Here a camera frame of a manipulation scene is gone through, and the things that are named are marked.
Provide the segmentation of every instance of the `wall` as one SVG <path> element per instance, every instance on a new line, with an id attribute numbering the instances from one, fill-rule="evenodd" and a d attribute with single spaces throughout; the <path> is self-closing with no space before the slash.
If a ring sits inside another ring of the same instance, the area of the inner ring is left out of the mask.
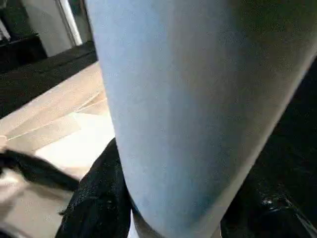
<path id="1" fill-rule="evenodd" d="M 39 33 L 48 56 L 72 47 L 55 0 L 22 0 L 32 28 Z"/>

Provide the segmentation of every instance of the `black fabric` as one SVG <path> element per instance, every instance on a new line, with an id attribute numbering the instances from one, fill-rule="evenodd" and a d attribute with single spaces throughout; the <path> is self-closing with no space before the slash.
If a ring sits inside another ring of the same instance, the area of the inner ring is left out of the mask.
<path id="1" fill-rule="evenodd" d="M 131 204 L 115 139 L 73 194 L 56 238 L 126 238 Z"/>
<path id="2" fill-rule="evenodd" d="M 251 229 L 249 221 L 255 217 L 257 207 L 268 200 L 290 201 L 310 221 L 311 226 L 317 227 L 316 79 L 317 60 L 222 219 L 224 238 L 260 237 Z M 273 220 L 273 217 L 267 217 L 267 220 Z"/>
<path id="3" fill-rule="evenodd" d="M 75 191 L 79 181 L 38 157 L 6 150 L 0 153 L 0 168 L 9 168 L 21 173 L 29 182 Z"/>

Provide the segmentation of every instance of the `black cloth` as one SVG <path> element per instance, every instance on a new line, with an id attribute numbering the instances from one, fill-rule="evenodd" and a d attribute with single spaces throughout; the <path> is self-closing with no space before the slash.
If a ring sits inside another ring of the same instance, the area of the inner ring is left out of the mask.
<path id="1" fill-rule="evenodd" d="M 56 238 L 126 238 L 131 204 L 113 139 L 80 181 Z"/>

